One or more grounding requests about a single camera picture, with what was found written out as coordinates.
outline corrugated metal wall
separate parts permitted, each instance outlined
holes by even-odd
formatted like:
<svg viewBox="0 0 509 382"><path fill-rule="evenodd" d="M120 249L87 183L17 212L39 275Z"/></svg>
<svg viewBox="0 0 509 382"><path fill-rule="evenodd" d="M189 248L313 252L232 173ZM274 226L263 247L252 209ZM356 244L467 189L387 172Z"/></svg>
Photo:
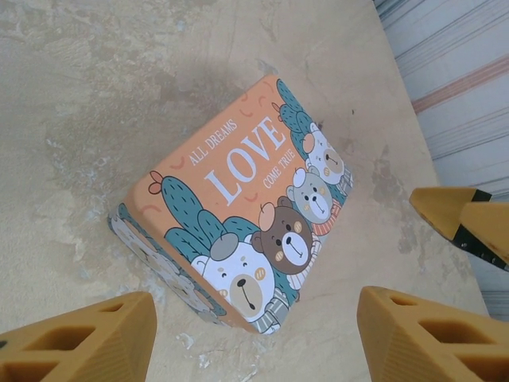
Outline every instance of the corrugated metal wall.
<svg viewBox="0 0 509 382"><path fill-rule="evenodd" d="M509 201L509 0L374 0L442 185Z"/></svg>

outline orange box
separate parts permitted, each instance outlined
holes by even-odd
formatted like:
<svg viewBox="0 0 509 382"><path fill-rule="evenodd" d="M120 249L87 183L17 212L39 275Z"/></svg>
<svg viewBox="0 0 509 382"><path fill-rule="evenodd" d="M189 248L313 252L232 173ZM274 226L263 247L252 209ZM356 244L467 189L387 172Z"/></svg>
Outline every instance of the orange box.
<svg viewBox="0 0 509 382"><path fill-rule="evenodd" d="M270 334L351 188L319 127L266 76L142 178L108 222L205 321Z"/></svg>

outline printed box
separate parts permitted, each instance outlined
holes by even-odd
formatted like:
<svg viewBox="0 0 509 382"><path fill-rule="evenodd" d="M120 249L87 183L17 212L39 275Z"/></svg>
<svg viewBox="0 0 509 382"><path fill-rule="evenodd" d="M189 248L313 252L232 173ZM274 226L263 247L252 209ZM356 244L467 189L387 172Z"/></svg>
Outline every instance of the printed box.
<svg viewBox="0 0 509 382"><path fill-rule="evenodd" d="M205 321L270 334L351 188L319 127L267 76L141 179L108 221Z"/></svg>

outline box top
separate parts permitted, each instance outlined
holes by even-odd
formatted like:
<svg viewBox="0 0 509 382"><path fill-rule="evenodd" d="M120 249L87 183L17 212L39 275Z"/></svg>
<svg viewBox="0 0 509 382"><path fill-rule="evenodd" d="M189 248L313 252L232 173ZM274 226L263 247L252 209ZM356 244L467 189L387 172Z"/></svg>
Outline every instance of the box top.
<svg viewBox="0 0 509 382"><path fill-rule="evenodd" d="M132 197L178 261L266 333L298 299L351 187L319 127L267 76L159 163Z"/></svg>

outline gray bear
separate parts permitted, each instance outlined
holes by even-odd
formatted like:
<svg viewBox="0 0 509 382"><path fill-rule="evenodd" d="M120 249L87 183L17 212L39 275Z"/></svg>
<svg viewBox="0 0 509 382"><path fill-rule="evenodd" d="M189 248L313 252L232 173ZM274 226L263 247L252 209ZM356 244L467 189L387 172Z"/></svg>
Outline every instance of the gray bear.
<svg viewBox="0 0 509 382"><path fill-rule="evenodd" d="M293 185L288 186L286 195L295 202L301 215L311 222L313 233L324 243L341 206L332 199L318 169L314 166L310 166L308 171L297 169L293 175Z"/></svg>

